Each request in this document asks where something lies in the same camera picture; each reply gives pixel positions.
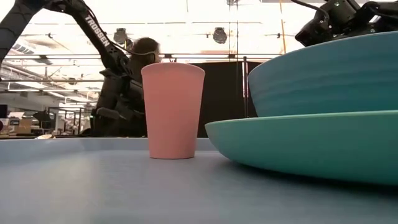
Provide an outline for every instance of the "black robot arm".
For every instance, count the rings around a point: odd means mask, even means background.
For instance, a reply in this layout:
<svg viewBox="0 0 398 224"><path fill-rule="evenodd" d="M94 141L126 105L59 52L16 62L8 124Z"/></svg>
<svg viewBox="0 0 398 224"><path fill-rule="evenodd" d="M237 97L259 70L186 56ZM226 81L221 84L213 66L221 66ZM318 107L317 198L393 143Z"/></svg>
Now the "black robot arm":
<svg viewBox="0 0 398 224"><path fill-rule="evenodd" d="M100 73L105 79L92 112L91 129L94 136L117 136L116 121L143 115L142 85L133 79L126 54L108 39L83 0L16 0L0 23L0 62L41 9L71 15L101 55L106 69Z"/></svg>
<svg viewBox="0 0 398 224"><path fill-rule="evenodd" d="M304 46L311 46L365 34L398 30L398 2L367 2L360 7L354 0L328 0L316 9L314 18L295 36ZM374 16L379 18L370 22Z"/></svg>

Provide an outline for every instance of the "cable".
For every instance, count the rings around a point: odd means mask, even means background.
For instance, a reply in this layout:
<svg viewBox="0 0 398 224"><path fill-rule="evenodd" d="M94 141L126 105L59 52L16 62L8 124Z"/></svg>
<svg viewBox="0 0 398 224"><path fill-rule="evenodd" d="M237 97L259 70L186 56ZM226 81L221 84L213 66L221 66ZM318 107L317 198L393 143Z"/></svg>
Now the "cable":
<svg viewBox="0 0 398 224"><path fill-rule="evenodd" d="M291 0L291 1L294 2L294 3L296 3L296 4L299 4L299 5L301 5L301 6L309 7L310 9L313 9L313 10L316 10L316 11L321 12L321 13L323 14L324 21L325 21L325 22L328 22L328 21L329 21L329 18L330 18L330 17L329 17L329 13L326 12L325 10L323 10L323 9L321 9L321 8L319 8L319 7L313 6L313 5L311 5L311 4L307 4L307 3L305 3L305 2L299 1L299 0Z"/></svg>

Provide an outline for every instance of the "spotlight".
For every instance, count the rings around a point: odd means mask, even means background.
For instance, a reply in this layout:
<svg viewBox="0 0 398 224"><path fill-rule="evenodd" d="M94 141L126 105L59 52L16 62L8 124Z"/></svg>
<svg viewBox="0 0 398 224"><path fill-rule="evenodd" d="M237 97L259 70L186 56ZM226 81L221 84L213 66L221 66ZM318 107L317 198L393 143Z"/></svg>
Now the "spotlight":
<svg viewBox="0 0 398 224"><path fill-rule="evenodd" d="M227 39L227 36L226 36L225 31L224 31L224 28L222 28L222 27L217 27L217 28L214 30L214 33L213 33L213 40L214 40L217 44L225 44L225 43L226 43L226 39Z"/></svg>
<svg viewBox="0 0 398 224"><path fill-rule="evenodd" d="M117 28L113 34L113 40L118 44L124 44L127 40L126 28Z"/></svg>

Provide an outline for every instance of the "cup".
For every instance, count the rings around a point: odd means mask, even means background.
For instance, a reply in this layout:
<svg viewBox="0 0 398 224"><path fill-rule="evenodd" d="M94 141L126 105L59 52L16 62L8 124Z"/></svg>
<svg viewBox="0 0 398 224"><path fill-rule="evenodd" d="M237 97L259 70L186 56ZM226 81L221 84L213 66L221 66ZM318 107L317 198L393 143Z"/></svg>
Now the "cup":
<svg viewBox="0 0 398 224"><path fill-rule="evenodd" d="M155 63L141 73L150 157L194 157L205 71L184 63Z"/></svg>

